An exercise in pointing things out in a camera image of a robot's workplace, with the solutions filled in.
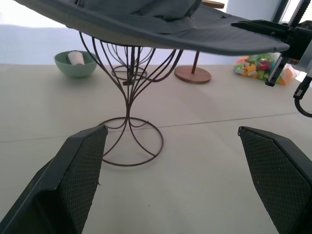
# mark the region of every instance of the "gray hat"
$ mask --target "gray hat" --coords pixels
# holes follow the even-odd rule
[[[100,40],[221,55],[280,52],[289,45],[231,26],[245,20],[201,0],[16,0]]]

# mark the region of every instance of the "plastic bag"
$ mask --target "plastic bag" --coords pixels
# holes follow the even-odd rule
[[[267,80],[275,67],[278,56],[278,54],[262,54],[241,57],[234,65],[234,72],[245,77]],[[276,83],[288,85],[298,74],[291,65],[286,64]]]

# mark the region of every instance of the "metal rod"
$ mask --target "metal rod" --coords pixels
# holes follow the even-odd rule
[[[275,64],[273,71],[270,73],[270,77],[266,80],[266,85],[274,86],[277,79],[281,75],[286,63],[288,62],[288,57],[280,56]]]
[[[193,68],[192,68],[192,74],[195,73],[196,66],[197,66],[197,61],[198,61],[198,57],[199,57],[199,51],[196,51],[195,60],[194,60],[194,65],[193,65]]]

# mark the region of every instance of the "table surface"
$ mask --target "table surface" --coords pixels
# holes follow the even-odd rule
[[[201,67],[213,75],[210,83],[192,85],[170,75],[138,98],[132,115],[160,128],[164,150],[139,168],[102,165],[84,233],[277,234],[237,130],[245,125],[289,137],[311,157],[311,120],[293,104],[298,82],[271,88],[234,75],[231,66]],[[307,92],[308,110],[310,98]],[[0,219],[68,136],[125,111],[119,90],[100,69],[74,80],[45,65],[0,65],[0,109]],[[109,133],[106,147],[118,134]],[[152,129],[136,134],[156,146]],[[146,155],[127,131],[109,157]]]

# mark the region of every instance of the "wooden stand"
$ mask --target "wooden stand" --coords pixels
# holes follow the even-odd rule
[[[216,1],[202,0],[201,4],[213,8],[223,9],[224,4]],[[175,69],[175,76],[187,83],[205,84],[211,80],[211,74],[204,69],[198,68],[197,61],[199,51],[196,52],[193,66],[179,66]]]

